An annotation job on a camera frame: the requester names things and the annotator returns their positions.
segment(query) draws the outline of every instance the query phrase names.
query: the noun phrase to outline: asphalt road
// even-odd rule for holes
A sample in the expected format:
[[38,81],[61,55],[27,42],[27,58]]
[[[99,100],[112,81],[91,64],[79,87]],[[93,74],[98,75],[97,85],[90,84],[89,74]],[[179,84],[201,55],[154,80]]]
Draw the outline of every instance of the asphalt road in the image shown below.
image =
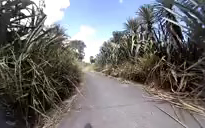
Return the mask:
[[98,73],[86,73],[82,93],[64,117],[59,128],[182,128],[183,126],[156,106],[181,121],[188,128],[205,128],[183,110],[173,111],[167,104],[152,102],[138,84],[122,82]]

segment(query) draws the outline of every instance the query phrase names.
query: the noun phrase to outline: green vegetation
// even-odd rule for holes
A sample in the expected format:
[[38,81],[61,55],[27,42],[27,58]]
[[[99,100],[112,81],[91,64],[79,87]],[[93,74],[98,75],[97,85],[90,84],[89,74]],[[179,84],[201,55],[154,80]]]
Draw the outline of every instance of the green vegetation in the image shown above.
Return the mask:
[[76,56],[64,30],[45,19],[30,0],[0,0],[0,104],[26,127],[71,96],[81,78],[84,48]]
[[205,0],[157,0],[136,16],[104,42],[97,70],[147,83],[161,99],[205,115]]

